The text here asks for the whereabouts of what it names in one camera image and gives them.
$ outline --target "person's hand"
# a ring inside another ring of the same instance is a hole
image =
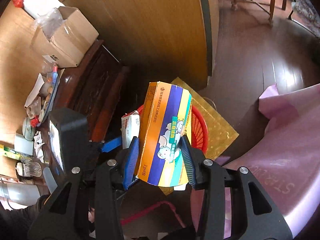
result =
[[[94,222],[94,208],[90,208],[91,211],[88,212],[88,219],[91,223]]]

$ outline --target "floor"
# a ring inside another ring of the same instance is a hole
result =
[[[277,7],[281,4],[282,0],[276,0]],[[317,40],[286,19],[291,12],[290,1],[286,11],[279,8],[275,9],[274,24],[270,27],[268,15],[256,5],[239,4],[238,10],[232,11],[231,0],[220,0],[216,65],[208,87],[199,93],[214,100],[218,112],[240,134],[223,153],[231,156],[231,160],[247,152],[263,137],[268,120],[258,112],[257,100],[265,88],[277,83],[280,93],[288,93],[320,82],[320,66],[311,60]],[[124,198],[121,218],[157,201],[168,200],[189,225],[192,223],[189,194],[190,187],[166,197],[159,188],[140,183]],[[152,240],[157,239],[158,232],[177,228],[177,220],[165,205],[123,226],[128,236],[146,235]]]
[[[238,10],[232,11],[231,0],[220,0],[216,65],[208,87],[199,93],[213,100],[239,133],[223,153],[230,160],[263,137],[268,120],[258,112],[257,99],[268,86],[276,83],[284,94],[320,82],[320,66],[311,59],[316,38],[287,19],[291,1],[286,11],[281,5],[282,0],[276,0],[271,27],[268,14],[257,5],[238,3]]]

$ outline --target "black monitor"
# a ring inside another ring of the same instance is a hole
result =
[[[49,114],[49,138],[52,154],[65,174],[82,168],[89,153],[87,118],[69,108]]]

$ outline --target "wooden table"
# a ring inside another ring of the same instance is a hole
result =
[[[96,41],[87,51],[78,67],[66,68],[54,100],[53,109],[67,107],[87,116],[89,138],[102,141],[116,105],[129,68],[119,62]],[[63,178],[61,168],[52,156],[48,136],[48,119],[40,126],[44,160],[59,183]]]

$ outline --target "colorful product box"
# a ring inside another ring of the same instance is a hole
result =
[[[19,153],[16,153],[14,149],[12,149],[10,147],[6,147],[2,144],[0,144],[0,155],[6,156],[11,159],[19,160],[19,161],[31,160],[30,157],[26,157],[26,156],[23,156]]]
[[[188,90],[164,82],[149,84],[140,119],[139,179],[161,187],[188,183],[178,142],[184,134],[191,142],[191,105]]]

